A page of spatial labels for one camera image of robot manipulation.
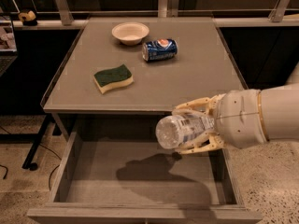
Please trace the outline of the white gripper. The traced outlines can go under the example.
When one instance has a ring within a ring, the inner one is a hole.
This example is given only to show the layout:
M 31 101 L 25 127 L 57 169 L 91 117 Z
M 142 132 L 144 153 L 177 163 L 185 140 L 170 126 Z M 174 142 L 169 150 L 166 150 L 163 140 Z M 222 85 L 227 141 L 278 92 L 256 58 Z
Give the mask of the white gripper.
M 267 142 L 259 90 L 230 91 L 211 98 L 198 98 L 177 105 L 172 114 L 191 112 L 213 114 L 217 133 L 204 132 L 180 145 L 175 151 L 181 155 L 219 150 L 224 148 L 224 142 L 237 148 Z

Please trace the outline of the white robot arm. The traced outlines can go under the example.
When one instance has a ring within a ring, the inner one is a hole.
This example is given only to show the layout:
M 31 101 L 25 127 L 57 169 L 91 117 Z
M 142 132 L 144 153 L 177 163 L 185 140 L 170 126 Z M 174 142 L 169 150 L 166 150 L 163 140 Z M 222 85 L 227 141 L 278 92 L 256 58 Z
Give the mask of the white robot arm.
M 176 106 L 173 114 L 197 113 L 214 128 L 176 148 L 180 154 L 227 146 L 247 148 L 271 141 L 299 140 L 299 64 L 285 85 L 265 90 L 229 91 Z

